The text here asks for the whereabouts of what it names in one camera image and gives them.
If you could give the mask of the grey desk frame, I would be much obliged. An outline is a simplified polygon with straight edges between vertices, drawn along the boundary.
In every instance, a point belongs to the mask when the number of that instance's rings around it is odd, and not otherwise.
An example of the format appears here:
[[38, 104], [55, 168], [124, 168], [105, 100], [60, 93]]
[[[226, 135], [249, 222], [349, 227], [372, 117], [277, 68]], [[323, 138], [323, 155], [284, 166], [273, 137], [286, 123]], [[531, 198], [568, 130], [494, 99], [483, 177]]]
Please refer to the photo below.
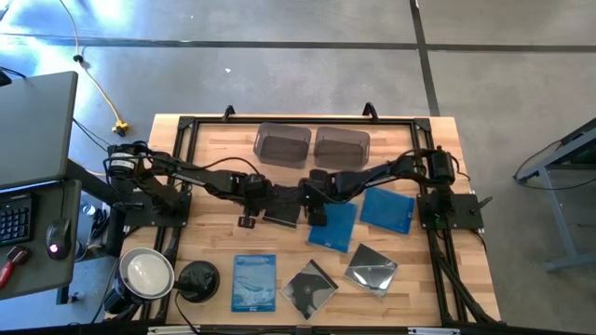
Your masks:
[[546, 270], [596, 265], [596, 117], [531, 155], [513, 179], [549, 198], [564, 254]]

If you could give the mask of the clear jewel case grey insert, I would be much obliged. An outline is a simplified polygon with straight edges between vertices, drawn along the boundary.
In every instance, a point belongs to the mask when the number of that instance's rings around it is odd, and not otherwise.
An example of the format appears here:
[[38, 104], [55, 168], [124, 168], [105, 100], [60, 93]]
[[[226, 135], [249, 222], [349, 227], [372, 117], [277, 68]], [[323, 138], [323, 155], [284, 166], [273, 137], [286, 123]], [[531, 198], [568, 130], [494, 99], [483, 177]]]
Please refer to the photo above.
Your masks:
[[345, 270], [345, 277], [371, 294], [384, 298], [398, 267], [385, 255], [359, 244]]

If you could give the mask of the clear jewel case black tray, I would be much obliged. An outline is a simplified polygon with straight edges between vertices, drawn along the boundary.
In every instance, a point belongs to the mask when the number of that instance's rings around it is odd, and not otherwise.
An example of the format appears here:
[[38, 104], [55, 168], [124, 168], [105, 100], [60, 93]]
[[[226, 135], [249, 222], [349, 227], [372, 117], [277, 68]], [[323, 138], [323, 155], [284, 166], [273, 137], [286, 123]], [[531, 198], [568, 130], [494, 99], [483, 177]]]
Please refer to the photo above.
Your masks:
[[314, 261], [310, 260], [280, 290], [304, 320], [311, 319], [339, 286]]

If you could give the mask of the black computer mouse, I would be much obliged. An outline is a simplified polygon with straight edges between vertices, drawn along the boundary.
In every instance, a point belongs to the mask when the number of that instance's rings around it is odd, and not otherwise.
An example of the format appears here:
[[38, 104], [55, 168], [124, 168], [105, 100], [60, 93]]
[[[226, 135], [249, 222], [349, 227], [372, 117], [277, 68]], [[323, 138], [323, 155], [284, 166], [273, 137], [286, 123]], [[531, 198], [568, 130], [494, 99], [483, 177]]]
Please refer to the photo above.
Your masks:
[[54, 261], [65, 259], [72, 247], [71, 221], [60, 218], [47, 228], [46, 248], [48, 256]]

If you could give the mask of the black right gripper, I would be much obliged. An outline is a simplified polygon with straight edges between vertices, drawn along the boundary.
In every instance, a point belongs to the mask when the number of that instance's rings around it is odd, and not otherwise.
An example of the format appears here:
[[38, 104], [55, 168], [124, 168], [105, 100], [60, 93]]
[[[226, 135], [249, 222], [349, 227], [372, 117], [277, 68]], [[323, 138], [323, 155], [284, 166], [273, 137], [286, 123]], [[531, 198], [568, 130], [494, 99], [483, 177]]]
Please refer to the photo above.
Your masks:
[[327, 203], [335, 204], [330, 174], [323, 169], [311, 169], [307, 177], [301, 178], [301, 186], [292, 189], [291, 201], [302, 203], [307, 208], [318, 208]]

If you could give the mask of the blue case with printed cover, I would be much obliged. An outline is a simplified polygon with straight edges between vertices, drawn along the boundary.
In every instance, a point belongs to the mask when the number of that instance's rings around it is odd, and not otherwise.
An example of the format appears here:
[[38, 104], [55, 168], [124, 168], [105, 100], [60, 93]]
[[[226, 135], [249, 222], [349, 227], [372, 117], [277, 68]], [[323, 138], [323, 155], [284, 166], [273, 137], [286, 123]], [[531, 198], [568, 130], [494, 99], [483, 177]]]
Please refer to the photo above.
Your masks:
[[234, 257], [231, 311], [276, 311], [277, 259], [274, 254], [239, 254]]

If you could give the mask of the black round lamp base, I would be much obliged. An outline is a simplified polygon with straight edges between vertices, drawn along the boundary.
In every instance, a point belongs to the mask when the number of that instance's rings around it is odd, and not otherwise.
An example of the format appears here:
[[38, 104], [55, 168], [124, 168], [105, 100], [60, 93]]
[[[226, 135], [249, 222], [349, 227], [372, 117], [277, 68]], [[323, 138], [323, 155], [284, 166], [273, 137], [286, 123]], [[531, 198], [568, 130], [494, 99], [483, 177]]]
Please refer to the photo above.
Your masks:
[[185, 300], [191, 303], [206, 302], [217, 292], [220, 273], [208, 261], [193, 261], [181, 271], [175, 287]]

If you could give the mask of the grey desk top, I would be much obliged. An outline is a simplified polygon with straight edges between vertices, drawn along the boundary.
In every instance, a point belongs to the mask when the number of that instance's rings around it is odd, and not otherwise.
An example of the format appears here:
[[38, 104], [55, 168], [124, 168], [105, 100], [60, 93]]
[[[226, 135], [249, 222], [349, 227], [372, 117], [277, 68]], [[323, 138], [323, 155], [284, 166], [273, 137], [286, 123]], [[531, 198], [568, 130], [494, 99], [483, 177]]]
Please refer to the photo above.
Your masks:
[[[0, 248], [0, 270], [14, 246], [28, 248], [0, 289], [0, 301], [54, 288], [73, 280], [80, 181], [66, 176], [78, 75], [44, 74], [0, 87], [0, 198], [29, 194], [33, 239]], [[47, 254], [46, 232], [55, 220], [71, 221], [72, 247], [60, 261]]]

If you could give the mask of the black aluminium table frame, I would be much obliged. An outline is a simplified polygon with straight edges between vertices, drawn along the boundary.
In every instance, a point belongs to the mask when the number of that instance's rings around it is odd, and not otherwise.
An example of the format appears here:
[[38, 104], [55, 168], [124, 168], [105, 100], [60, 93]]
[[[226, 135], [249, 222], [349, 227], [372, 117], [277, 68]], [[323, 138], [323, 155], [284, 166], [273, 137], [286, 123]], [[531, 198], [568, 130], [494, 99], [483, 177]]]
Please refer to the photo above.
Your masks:
[[[413, 148], [437, 144], [450, 152], [467, 173], [463, 150], [455, 121], [452, 117], [382, 117], [373, 122], [366, 116], [316, 115], [232, 115], [225, 123], [213, 114], [158, 114], [149, 139], [151, 149], [180, 154], [199, 165], [210, 164], [228, 156], [250, 161], [273, 182], [295, 185], [315, 168], [314, 158], [307, 158], [303, 169], [276, 167], [262, 164], [252, 152], [258, 126], [262, 122], [279, 122], [311, 129], [313, 139], [319, 126], [341, 127], [365, 131], [371, 135], [372, 148], [368, 167], [396, 158]], [[303, 214], [296, 229], [271, 222], [256, 221], [254, 229], [237, 227], [242, 208], [218, 200], [206, 191], [193, 186], [189, 222], [182, 228], [181, 240], [175, 256], [176, 275], [190, 261], [202, 260], [215, 264], [222, 283], [213, 298], [202, 303], [191, 303], [180, 298], [184, 315], [200, 330], [207, 332], [245, 333], [257, 328], [311, 328], [314, 335], [348, 333], [357, 328], [364, 334], [379, 331], [407, 333], [407, 327], [438, 327], [441, 325], [437, 289], [444, 291], [444, 302], [454, 324], [460, 326], [457, 316], [454, 287], [442, 273], [443, 286], [436, 285], [436, 266], [431, 263], [428, 237], [413, 214], [409, 234], [392, 233], [371, 227], [359, 221], [364, 195], [353, 200], [358, 214], [348, 253], [310, 245], [306, 239], [310, 227]], [[501, 321], [486, 251], [480, 239], [472, 232], [455, 230], [451, 233], [454, 256], [460, 279], [483, 311]], [[382, 253], [398, 264], [384, 298], [360, 287], [344, 273], [359, 244]], [[277, 293], [275, 312], [231, 312], [233, 259], [237, 254], [276, 254]], [[315, 261], [338, 285], [314, 315], [306, 320], [283, 294], [279, 292], [309, 261]]]

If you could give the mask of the plain blue plastic case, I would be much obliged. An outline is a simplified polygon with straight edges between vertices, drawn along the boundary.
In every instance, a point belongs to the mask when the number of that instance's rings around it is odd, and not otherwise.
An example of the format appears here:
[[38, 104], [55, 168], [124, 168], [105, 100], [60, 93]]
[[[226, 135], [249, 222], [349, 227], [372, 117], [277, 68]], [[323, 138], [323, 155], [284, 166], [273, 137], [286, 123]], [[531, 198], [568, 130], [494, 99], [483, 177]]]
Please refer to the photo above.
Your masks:
[[406, 235], [411, 230], [414, 210], [412, 197], [381, 188], [365, 192], [360, 220], [373, 226]]
[[353, 203], [325, 205], [327, 224], [313, 226], [307, 242], [343, 253], [349, 250], [358, 206]]

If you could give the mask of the red-handled tool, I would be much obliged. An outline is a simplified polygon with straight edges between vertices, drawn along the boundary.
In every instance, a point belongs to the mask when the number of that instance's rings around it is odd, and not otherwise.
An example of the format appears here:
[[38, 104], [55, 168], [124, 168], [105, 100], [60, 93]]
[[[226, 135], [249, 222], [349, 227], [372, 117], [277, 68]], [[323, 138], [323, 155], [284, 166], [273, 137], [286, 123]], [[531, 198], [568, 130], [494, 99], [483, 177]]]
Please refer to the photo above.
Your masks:
[[22, 246], [14, 246], [7, 254], [7, 262], [0, 270], [0, 289], [2, 289], [10, 277], [12, 276], [14, 269], [21, 264], [27, 262], [30, 257], [31, 251]]

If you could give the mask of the grey translucent plastic bin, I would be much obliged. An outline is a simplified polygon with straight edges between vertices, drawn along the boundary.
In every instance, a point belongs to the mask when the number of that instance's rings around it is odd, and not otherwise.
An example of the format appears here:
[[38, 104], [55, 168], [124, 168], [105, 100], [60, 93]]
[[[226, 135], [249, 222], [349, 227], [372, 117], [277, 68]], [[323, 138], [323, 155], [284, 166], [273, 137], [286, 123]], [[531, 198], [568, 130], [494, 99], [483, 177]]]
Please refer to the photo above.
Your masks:
[[315, 164], [320, 168], [360, 170], [369, 161], [371, 137], [367, 132], [338, 127], [319, 127]]
[[253, 152], [263, 164], [303, 168], [311, 136], [311, 131], [306, 127], [262, 123], [256, 134]]

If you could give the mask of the black keyboard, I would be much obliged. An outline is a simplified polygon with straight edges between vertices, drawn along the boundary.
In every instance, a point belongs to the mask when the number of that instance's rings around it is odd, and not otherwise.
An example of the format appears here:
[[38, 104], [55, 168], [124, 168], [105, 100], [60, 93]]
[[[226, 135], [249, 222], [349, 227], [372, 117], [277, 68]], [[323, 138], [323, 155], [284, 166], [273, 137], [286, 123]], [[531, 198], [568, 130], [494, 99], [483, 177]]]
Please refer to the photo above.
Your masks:
[[0, 198], [0, 248], [33, 239], [32, 209], [29, 194]]

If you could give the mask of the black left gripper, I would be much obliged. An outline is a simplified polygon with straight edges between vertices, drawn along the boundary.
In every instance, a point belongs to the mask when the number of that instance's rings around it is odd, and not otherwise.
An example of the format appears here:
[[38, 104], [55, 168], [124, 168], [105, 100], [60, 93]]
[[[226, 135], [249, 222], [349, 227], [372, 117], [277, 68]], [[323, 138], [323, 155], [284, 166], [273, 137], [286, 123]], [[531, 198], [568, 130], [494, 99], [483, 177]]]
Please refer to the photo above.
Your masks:
[[244, 206], [249, 211], [265, 209], [271, 200], [275, 202], [289, 202], [291, 200], [291, 187], [274, 185], [261, 174], [250, 174], [243, 181]]

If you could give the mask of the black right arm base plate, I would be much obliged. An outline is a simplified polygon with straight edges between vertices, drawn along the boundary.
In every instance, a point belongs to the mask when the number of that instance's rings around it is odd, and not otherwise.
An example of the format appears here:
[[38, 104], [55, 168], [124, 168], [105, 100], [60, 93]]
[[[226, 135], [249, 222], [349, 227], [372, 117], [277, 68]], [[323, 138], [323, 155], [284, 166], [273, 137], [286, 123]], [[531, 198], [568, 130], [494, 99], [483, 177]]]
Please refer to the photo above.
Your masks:
[[420, 194], [416, 205], [420, 223], [427, 230], [482, 230], [481, 209], [493, 198], [479, 200], [475, 194], [451, 194], [441, 198], [437, 192]]

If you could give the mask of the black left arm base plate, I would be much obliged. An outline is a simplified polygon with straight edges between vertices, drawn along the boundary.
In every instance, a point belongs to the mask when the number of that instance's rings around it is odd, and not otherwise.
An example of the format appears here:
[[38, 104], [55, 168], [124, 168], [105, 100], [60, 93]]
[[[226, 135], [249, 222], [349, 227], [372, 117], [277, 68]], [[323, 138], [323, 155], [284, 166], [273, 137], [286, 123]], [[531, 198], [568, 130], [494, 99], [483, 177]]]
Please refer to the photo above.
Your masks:
[[167, 208], [149, 195], [135, 190], [124, 206], [125, 224], [130, 227], [184, 227], [188, 223], [192, 196], [189, 192], [179, 193], [174, 199], [176, 207]]

